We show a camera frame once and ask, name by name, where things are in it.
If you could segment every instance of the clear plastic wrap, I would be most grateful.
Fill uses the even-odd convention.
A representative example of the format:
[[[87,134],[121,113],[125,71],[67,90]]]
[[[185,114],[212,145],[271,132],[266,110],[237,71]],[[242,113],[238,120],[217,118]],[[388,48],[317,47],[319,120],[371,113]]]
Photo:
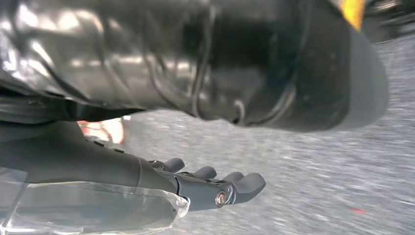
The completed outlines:
[[[147,235],[187,214],[189,203],[162,190],[68,182],[24,183],[0,168],[1,235]]]

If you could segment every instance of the metal screw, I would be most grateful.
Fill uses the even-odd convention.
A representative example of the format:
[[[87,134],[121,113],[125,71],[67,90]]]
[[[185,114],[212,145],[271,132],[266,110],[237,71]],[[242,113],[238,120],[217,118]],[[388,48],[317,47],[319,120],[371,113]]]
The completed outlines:
[[[216,195],[216,205],[218,206],[218,207],[222,207],[222,206],[224,206],[224,204],[226,203],[226,199],[227,199],[227,196],[226,196],[226,194],[224,193],[224,192],[219,192],[218,193],[218,195]]]

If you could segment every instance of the robotic hand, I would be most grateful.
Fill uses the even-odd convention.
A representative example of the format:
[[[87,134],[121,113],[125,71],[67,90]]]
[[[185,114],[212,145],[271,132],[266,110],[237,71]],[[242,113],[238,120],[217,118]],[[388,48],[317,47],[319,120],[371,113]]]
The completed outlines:
[[[265,187],[256,173],[217,180],[212,167],[179,172],[180,159],[147,161],[106,148],[84,139],[74,122],[0,123],[0,156],[6,234],[159,231],[187,212],[248,202]]]

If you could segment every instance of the orange object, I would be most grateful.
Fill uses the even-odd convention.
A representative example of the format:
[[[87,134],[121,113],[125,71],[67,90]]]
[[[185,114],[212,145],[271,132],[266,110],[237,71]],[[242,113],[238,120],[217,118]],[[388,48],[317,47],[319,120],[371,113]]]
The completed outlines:
[[[347,21],[360,31],[365,13],[365,0],[342,0],[341,9]]]

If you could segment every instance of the road surface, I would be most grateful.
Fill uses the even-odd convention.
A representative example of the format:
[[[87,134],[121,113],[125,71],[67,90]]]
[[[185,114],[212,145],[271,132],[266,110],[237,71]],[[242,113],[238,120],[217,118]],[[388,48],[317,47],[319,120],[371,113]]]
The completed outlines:
[[[293,134],[203,122],[177,112],[133,116],[124,148],[180,157],[189,171],[260,172],[250,203],[193,212],[162,235],[415,234],[415,37],[377,46],[391,77],[387,115],[368,128]]]

